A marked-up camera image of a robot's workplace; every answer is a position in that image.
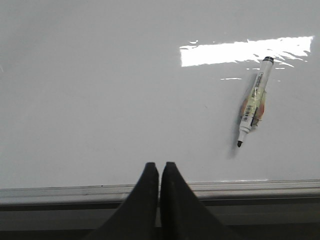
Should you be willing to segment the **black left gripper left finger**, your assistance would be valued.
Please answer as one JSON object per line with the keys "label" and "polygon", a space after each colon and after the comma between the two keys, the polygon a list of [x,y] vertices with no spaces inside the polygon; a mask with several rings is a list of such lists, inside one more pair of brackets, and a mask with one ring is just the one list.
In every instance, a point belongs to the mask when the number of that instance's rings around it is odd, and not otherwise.
{"label": "black left gripper left finger", "polygon": [[148,162],[135,187],[116,212],[86,240],[153,240],[159,194],[156,164]]}

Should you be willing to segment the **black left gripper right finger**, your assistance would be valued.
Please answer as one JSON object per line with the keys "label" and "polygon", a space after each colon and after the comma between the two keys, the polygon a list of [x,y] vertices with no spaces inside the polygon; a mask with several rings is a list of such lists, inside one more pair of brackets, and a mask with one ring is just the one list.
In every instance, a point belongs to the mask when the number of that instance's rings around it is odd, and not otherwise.
{"label": "black left gripper right finger", "polygon": [[162,173],[160,219],[164,240],[239,240],[196,197],[174,162]]}

